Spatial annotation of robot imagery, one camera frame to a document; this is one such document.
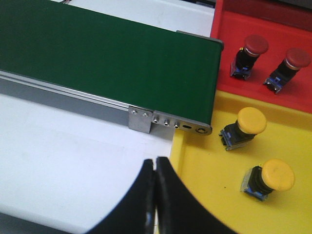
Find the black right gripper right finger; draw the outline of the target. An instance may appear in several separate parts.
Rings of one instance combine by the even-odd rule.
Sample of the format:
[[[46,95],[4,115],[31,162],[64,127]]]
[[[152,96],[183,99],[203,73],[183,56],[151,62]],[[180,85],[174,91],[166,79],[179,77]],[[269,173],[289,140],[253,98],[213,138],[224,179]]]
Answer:
[[[235,233],[192,195],[166,157],[156,159],[156,205],[160,234]]]

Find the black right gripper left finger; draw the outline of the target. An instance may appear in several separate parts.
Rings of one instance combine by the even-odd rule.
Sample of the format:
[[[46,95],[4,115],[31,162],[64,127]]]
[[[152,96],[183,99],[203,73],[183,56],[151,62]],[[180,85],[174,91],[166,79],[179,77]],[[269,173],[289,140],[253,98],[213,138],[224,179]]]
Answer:
[[[121,201],[89,234],[152,234],[155,227],[155,172],[151,159],[142,167]]]

